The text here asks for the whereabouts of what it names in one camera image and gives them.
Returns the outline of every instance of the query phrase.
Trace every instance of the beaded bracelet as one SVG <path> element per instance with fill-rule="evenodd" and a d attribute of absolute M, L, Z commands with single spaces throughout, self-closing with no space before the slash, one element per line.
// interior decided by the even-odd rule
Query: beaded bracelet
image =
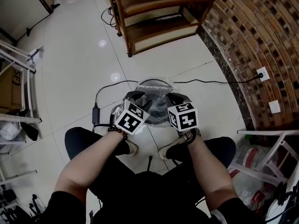
<path fill-rule="evenodd" d="M 110 131 L 116 131 L 116 132 L 120 133 L 123 136 L 124 140 L 128 139 L 127 133 L 122 131 L 121 129 L 118 129 L 115 125 L 108 128 L 108 132 L 110 132 Z"/>

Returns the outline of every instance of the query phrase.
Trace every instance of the brick wall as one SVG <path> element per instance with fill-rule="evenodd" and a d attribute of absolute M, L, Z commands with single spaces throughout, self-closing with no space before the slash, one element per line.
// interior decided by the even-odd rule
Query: brick wall
<path fill-rule="evenodd" d="M 266 67 L 270 80 L 241 85 L 256 128 L 299 128 L 299 0 L 216 0 L 203 27 L 239 80 Z M 271 113 L 273 100 L 280 113 Z"/>

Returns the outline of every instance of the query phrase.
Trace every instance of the white tile floor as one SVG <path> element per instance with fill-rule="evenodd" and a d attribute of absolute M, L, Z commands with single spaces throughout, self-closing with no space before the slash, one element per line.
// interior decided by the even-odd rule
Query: white tile floor
<path fill-rule="evenodd" d="M 35 113 L 43 120 L 38 125 L 39 140 L 13 147 L 11 156 L 1 163 L 7 175 L 38 171 L 35 176 L 12 184 L 24 208 L 33 193 L 47 204 L 59 173 L 69 161 L 64 147 L 65 132 L 75 126 L 91 130 L 95 94 L 102 86 L 115 82 L 114 76 L 119 77 L 118 81 L 147 77 L 226 81 L 197 35 L 128 58 L 123 38 L 100 18 L 110 6 L 108 0 L 56 0 L 56 3 L 61 6 L 19 42 L 19 47 L 27 51 L 44 46 L 43 59 L 32 79 Z M 111 109 L 134 87 L 121 84 L 100 94 L 101 122 L 108 121 Z M 220 136 L 229 136 L 236 142 L 241 139 L 236 130 L 245 125 L 229 85 L 193 82 L 179 84 L 178 88 L 196 104 L 204 139 Z M 139 146 L 138 155 L 119 158 L 133 171 L 142 172 L 146 170 L 148 156 L 153 155 L 151 171 L 163 174 L 173 168 L 173 163 L 160 160 L 157 150 L 176 137 L 174 128 L 143 126 L 141 132 L 130 137 Z M 90 210 L 99 208 L 97 199 L 89 192 L 86 216 Z"/>

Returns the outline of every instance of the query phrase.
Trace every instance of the knee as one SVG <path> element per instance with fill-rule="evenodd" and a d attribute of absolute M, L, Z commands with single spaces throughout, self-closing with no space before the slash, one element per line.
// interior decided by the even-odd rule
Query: knee
<path fill-rule="evenodd" d="M 221 137 L 221 143 L 228 154 L 235 155 L 235 142 L 230 137 Z"/>
<path fill-rule="evenodd" d="M 79 137 L 79 134 L 82 133 L 84 128 L 82 127 L 73 127 L 66 131 L 65 136 L 64 136 L 64 143 L 65 146 L 67 147 L 69 144 L 71 144 L 74 140 L 77 140 Z"/>

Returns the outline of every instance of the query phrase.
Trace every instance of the cardboard box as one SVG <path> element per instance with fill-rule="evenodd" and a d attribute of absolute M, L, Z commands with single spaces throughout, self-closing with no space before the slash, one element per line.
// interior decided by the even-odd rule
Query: cardboard box
<path fill-rule="evenodd" d="M 7 63 L 0 64 L 0 71 Z M 22 72 L 9 67 L 0 76 L 0 113 L 17 112 L 22 109 L 21 97 Z"/>

